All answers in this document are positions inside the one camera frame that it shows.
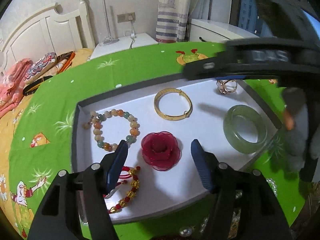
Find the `green jade bangle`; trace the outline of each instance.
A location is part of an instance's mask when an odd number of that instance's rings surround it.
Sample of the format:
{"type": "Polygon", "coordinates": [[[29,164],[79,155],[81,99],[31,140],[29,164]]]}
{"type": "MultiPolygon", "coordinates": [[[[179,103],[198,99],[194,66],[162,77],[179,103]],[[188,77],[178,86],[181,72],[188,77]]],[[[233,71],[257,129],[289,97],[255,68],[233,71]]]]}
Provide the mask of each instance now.
{"type": "Polygon", "coordinates": [[[244,154],[260,150],[267,139],[267,128],[262,117],[254,109],[245,105],[233,106],[228,110],[223,120],[223,132],[230,145],[244,154]],[[257,142],[248,142],[240,136],[235,127],[234,117],[236,116],[241,116],[255,125],[258,131],[257,142]]]}

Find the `striped curtain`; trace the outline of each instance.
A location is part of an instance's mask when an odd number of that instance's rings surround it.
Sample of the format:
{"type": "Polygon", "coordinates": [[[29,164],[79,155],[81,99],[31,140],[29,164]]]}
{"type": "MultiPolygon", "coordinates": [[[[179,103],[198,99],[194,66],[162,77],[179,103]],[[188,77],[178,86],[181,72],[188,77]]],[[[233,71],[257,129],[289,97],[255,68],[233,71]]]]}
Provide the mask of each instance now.
{"type": "Polygon", "coordinates": [[[159,0],[156,41],[184,41],[191,0],[159,0]]]}

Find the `pink blanket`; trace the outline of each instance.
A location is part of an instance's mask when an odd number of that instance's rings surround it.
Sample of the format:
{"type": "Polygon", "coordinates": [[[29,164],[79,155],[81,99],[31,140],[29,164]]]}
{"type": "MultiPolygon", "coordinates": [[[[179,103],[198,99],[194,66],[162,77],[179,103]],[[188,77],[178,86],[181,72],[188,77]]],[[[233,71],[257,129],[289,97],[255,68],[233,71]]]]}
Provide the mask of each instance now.
{"type": "Polygon", "coordinates": [[[23,77],[31,67],[32,60],[25,58],[14,64],[0,79],[0,118],[16,108],[23,98],[23,77]]]}

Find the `red string bracelet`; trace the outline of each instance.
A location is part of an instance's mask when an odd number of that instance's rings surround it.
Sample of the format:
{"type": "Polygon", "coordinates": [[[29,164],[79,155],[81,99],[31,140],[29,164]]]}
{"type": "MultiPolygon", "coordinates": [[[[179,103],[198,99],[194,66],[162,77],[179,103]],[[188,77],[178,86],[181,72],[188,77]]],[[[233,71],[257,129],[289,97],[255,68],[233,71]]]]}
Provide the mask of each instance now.
{"type": "Polygon", "coordinates": [[[126,207],[129,203],[129,201],[135,197],[136,195],[136,191],[137,189],[139,188],[139,179],[138,179],[138,176],[135,174],[137,171],[140,170],[140,166],[137,166],[135,168],[130,168],[130,167],[127,167],[127,166],[123,166],[122,167],[122,171],[127,171],[128,174],[125,174],[125,175],[120,175],[119,176],[119,179],[124,179],[122,180],[121,182],[117,182],[116,186],[119,186],[120,184],[126,184],[128,181],[125,180],[125,179],[128,179],[130,177],[133,178],[133,180],[131,181],[131,190],[130,191],[127,191],[126,194],[127,196],[125,198],[122,198],[119,200],[118,204],[113,206],[112,208],[110,208],[108,210],[108,213],[109,214],[113,214],[113,213],[116,213],[116,212],[120,212],[122,208],[126,207]]]}

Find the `wall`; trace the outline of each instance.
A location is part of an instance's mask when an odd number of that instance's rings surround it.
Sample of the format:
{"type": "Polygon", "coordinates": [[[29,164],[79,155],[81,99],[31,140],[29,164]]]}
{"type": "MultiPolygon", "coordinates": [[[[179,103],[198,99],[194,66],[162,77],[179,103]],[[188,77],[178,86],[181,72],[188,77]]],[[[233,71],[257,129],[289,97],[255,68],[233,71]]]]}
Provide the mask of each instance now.
{"type": "MultiPolygon", "coordinates": [[[[99,39],[107,35],[102,0],[88,0],[89,15],[93,36],[96,44],[99,39]]],[[[0,19],[3,39],[34,11],[53,2],[61,6],[59,13],[68,13],[78,8],[78,0],[12,0],[3,17],[0,19]]],[[[158,15],[158,0],[106,0],[107,12],[112,37],[123,37],[126,29],[131,30],[130,22],[117,23],[116,15],[135,12],[136,21],[133,23],[136,33],[146,32],[153,38],[156,36],[156,22],[158,15]]]]}
{"type": "Polygon", "coordinates": [[[231,0],[212,0],[210,20],[229,23],[231,0]]]}

